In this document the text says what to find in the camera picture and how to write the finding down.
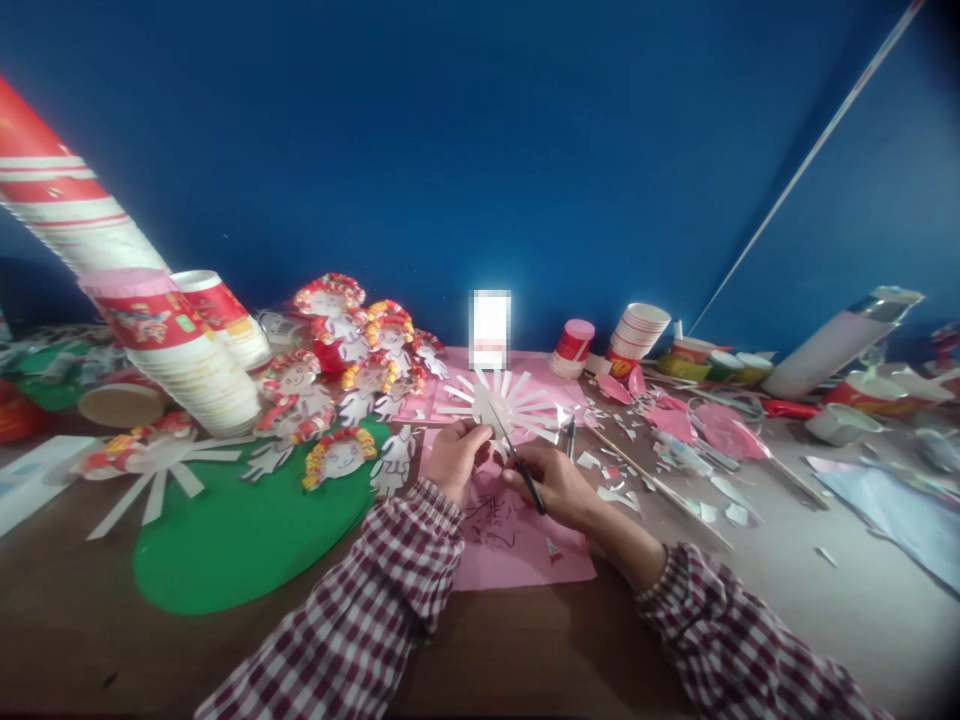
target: green paper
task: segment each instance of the green paper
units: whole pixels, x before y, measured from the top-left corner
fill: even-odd
[[[80,363],[74,363],[59,385],[45,385],[40,382],[40,375],[60,354],[64,345],[66,343],[45,348],[25,357],[17,365],[19,376],[13,381],[20,392],[49,412],[59,412],[68,407],[73,407],[80,402],[80,398],[86,392],[80,387]],[[90,345],[87,343],[78,343],[68,352],[74,355],[85,355],[89,350]]]
[[[386,425],[372,419],[360,426],[378,450],[390,436]],[[236,447],[246,458],[264,442]],[[370,471],[376,460],[305,494],[301,481],[313,446],[298,446],[257,485],[237,480],[247,469],[240,461],[190,463],[206,486],[192,500],[168,481],[163,514],[141,529],[134,554],[140,592],[171,613],[218,612],[272,592],[329,552],[373,505]]]

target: hand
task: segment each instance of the hand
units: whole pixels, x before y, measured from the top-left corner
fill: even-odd
[[[588,534],[591,524],[603,513],[606,505],[570,458],[554,447],[536,443],[519,445],[517,455],[537,483],[537,492],[547,514],[561,525]],[[500,477],[524,500],[533,502],[523,476],[513,469],[516,465],[516,461],[510,458]]]
[[[470,499],[470,477],[490,459],[493,428],[458,420],[439,432],[424,477],[463,510]]]

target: light blue paper sheet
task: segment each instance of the light blue paper sheet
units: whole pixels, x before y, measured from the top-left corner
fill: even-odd
[[[960,513],[878,468],[817,477],[960,598]]]

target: plaid shirt sleeve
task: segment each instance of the plaid shirt sleeve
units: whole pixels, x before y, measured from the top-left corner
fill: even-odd
[[[890,718],[846,668],[816,655],[692,545],[668,548],[663,576],[637,607],[705,717]]]
[[[436,630],[463,550],[460,519],[423,480],[375,507],[350,555],[196,717],[383,715],[414,644]]]

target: red and white striped tube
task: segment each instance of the red and white striped tube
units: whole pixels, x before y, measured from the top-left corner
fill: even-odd
[[[0,204],[78,275],[167,265],[116,199],[0,77]]]

